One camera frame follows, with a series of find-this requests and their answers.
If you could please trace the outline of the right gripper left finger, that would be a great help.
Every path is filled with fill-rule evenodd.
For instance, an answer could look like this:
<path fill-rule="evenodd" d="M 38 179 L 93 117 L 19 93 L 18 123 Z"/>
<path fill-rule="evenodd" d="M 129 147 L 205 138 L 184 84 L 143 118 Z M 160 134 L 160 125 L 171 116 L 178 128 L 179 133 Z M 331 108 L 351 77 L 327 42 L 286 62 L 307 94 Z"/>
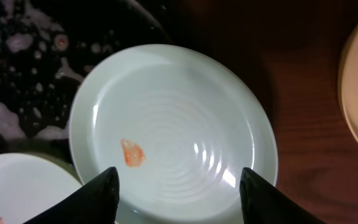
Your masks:
<path fill-rule="evenodd" d="M 25 224 L 114 224 L 119 189 L 117 169 L 109 167 L 69 197 Z"/>

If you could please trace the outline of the light blue plate front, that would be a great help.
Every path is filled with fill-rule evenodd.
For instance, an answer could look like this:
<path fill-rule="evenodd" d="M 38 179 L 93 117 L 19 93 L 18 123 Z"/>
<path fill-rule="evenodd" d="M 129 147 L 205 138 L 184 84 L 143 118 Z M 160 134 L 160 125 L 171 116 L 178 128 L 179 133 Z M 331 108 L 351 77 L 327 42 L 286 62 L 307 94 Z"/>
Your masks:
<path fill-rule="evenodd" d="M 80 187 L 69 172 L 46 159 L 0 154 L 0 219 L 5 223 L 25 223 Z"/>

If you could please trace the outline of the light green plate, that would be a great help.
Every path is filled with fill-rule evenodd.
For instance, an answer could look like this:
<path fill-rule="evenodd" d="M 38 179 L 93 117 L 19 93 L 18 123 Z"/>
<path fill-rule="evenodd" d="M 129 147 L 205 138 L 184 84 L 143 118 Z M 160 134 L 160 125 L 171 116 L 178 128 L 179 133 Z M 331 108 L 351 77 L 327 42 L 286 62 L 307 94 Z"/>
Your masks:
<path fill-rule="evenodd" d="M 259 101 L 194 50 L 150 44 L 111 55 L 81 84 L 69 122 L 82 182 L 117 169 L 117 223 L 241 223 L 243 168 L 277 181 Z"/>

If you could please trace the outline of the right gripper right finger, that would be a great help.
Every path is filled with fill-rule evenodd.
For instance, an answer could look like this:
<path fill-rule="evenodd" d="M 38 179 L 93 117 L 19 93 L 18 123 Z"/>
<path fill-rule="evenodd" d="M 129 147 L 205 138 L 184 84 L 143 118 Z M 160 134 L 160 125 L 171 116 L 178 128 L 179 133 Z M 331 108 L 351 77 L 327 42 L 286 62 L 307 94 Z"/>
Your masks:
<path fill-rule="evenodd" d="M 239 192 L 246 224 L 324 224 L 248 167 L 242 170 Z"/>

